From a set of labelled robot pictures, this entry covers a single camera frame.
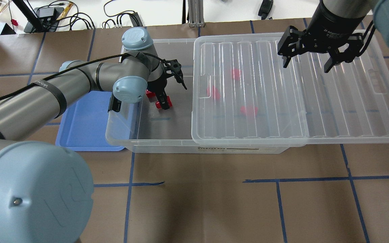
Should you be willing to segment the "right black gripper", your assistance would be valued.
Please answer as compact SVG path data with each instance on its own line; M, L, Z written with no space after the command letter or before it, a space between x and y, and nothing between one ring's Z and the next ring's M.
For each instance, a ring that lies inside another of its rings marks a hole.
M334 14L316 13L303 31L295 26L287 27L277 45L283 68L288 67L292 57L307 52L329 54L323 67L324 73L342 62L353 62L362 55L360 49L363 47L363 37L354 34L362 20L363 17L348 19ZM338 48L345 44L349 47L341 52Z

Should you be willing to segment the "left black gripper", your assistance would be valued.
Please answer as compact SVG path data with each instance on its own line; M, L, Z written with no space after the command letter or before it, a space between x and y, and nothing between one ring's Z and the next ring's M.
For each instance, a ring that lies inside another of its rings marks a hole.
M156 94L157 109L167 110L170 108L168 96L165 91L165 88L168 83L168 79L174 77L177 83L181 84L185 90L188 90L188 88L185 85L183 72L182 72L182 65L179 63L177 59L173 59L173 60L164 59L164 62L161 63L159 67L162 68L162 74L160 74L160 76L156 80L149 81L147 84L147 89L150 92L154 92Z

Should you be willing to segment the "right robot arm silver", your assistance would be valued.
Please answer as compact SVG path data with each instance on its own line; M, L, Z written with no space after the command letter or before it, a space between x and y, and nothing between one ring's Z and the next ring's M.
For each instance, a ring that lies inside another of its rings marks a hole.
M289 26L277 45L286 68L292 57L328 53L328 73L335 65L353 62L368 48L375 31L389 47L389 0L321 0L304 31Z

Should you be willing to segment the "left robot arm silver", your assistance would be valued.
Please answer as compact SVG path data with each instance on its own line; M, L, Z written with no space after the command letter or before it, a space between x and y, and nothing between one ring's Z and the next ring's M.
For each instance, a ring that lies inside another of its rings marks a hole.
M169 78L183 84L177 60L159 57L145 27L126 30L122 53L69 60L0 97L0 243L80 243L93 217L94 172L88 159L57 144L63 116L91 93L110 97L109 111L158 98Z

